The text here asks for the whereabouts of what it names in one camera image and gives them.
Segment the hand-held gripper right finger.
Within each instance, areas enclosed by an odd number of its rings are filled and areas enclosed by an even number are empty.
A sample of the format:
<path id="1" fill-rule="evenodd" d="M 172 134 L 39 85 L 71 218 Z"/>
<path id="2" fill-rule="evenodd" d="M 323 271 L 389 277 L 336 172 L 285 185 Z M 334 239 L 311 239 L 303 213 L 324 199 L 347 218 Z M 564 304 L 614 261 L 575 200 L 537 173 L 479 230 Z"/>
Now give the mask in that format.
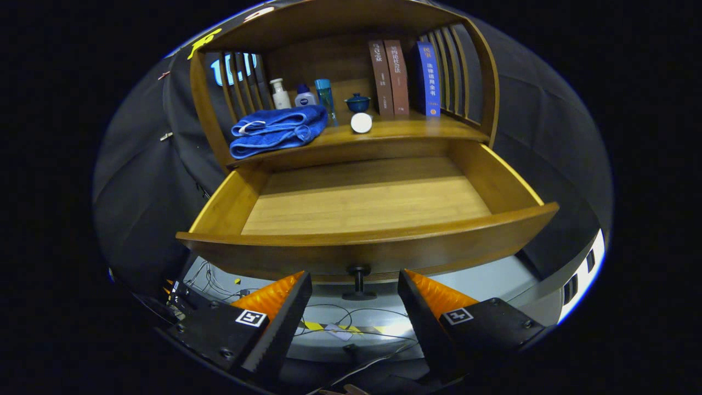
<path id="1" fill-rule="evenodd" d="M 397 292 L 429 372 L 442 382 L 493 375 L 546 332 L 501 298 L 481 302 L 406 268 Z"/>

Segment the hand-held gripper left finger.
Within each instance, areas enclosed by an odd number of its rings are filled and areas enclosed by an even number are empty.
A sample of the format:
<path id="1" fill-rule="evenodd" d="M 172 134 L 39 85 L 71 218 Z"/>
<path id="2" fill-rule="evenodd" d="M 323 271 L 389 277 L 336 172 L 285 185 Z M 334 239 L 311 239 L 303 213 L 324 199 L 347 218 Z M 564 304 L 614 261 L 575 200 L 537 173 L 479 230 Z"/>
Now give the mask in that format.
<path id="1" fill-rule="evenodd" d="M 312 293 L 311 275 L 302 270 L 233 303 L 187 313 L 167 338 L 238 379 L 275 382 Z"/>

